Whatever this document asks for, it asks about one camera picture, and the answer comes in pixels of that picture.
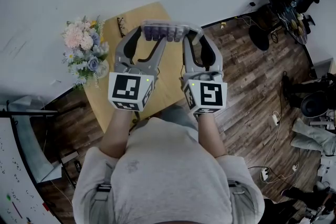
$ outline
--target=white t-shirt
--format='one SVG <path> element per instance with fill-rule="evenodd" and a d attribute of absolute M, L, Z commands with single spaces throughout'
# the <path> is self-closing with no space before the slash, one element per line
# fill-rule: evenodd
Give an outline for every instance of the white t-shirt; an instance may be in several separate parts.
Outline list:
<path fill-rule="evenodd" d="M 130 135 L 120 159 L 89 149 L 72 201 L 76 223 L 257 224 L 264 200 L 244 159 L 215 159 L 197 137 L 152 118 Z M 239 186 L 229 188 L 230 180 Z M 100 184 L 111 184 L 109 193 L 97 192 Z"/>

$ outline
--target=transparent plastic box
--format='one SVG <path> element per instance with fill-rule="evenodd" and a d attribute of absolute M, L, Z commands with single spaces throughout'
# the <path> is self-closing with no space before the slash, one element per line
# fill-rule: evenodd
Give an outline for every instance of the transparent plastic box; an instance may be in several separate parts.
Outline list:
<path fill-rule="evenodd" d="M 180 42 L 185 35 L 190 34 L 192 44 L 195 45 L 204 35 L 203 30 L 196 25 L 168 20 L 144 20 L 141 29 L 147 41 L 167 37 L 168 42 Z"/>

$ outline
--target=wooden floor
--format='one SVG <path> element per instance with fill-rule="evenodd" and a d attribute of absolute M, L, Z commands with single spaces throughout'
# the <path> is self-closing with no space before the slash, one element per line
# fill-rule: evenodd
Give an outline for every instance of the wooden floor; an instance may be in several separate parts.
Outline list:
<path fill-rule="evenodd" d="M 296 184 L 305 191 L 312 191 L 320 154 L 304 150 L 300 152 L 289 144 L 293 137 L 291 126 L 296 117 L 302 117 L 300 111 L 291 109 L 288 102 L 282 99 L 280 129 L 271 118 L 274 110 L 281 112 L 280 88 L 283 72 L 287 71 L 294 82 L 305 81 L 308 77 L 309 62 L 304 49 L 301 45 L 294 44 L 291 37 L 280 30 L 279 43 L 270 41 L 270 48 L 262 52 L 251 42 L 248 26 L 242 20 L 231 20 L 224 29 L 220 26 L 217 24 L 207 27 L 205 33 L 223 55 L 224 80 L 228 83 L 227 107 L 216 114 L 216 122 L 229 154 L 244 157 L 248 167 L 262 166 L 279 130 L 278 141 L 265 165 L 271 167 L 276 174 L 288 177 L 288 184 Z M 77 150 L 80 154 L 77 159 L 83 163 L 87 149 L 100 141 L 103 132 L 84 92 L 73 91 L 52 103 L 50 107 L 61 110 L 79 101 L 86 102 L 87 107 L 59 117 L 55 123 L 54 135 L 47 137 L 45 153 L 49 159 L 53 158 L 53 148 L 58 147 L 62 155 Z M 186 107 L 185 100 L 181 100 L 179 104 Z M 43 127 L 37 120 L 34 126 L 43 147 Z M 297 174 L 293 174 L 292 166 L 296 162 L 299 162 L 299 168 Z M 71 178 L 77 180 L 79 174 L 73 162 L 68 163 L 67 169 Z M 276 202 L 287 200 L 279 193 L 290 185 L 281 180 L 264 184 L 259 179 L 260 168 L 251 168 L 250 172 L 266 197 Z M 270 175 L 268 180 L 277 178 Z M 74 191 L 65 176 L 54 180 L 54 184 L 72 199 Z M 40 189 L 64 224 L 75 223 L 69 201 L 52 183 L 42 183 Z M 297 202 L 295 207 L 300 209 L 296 215 L 299 219 L 303 213 L 303 203 Z"/>

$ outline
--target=forearm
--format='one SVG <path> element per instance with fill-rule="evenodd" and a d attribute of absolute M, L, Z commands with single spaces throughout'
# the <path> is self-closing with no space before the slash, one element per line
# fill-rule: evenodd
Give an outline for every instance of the forearm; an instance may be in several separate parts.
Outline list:
<path fill-rule="evenodd" d="M 100 142 L 99 149 L 112 158 L 121 158 L 125 153 L 132 111 L 115 110 L 110 124 Z"/>
<path fill-rule="evenodd" d="M 198 142 L 215 158 L 227 154 L 213 114 L 198 117 Z"/>

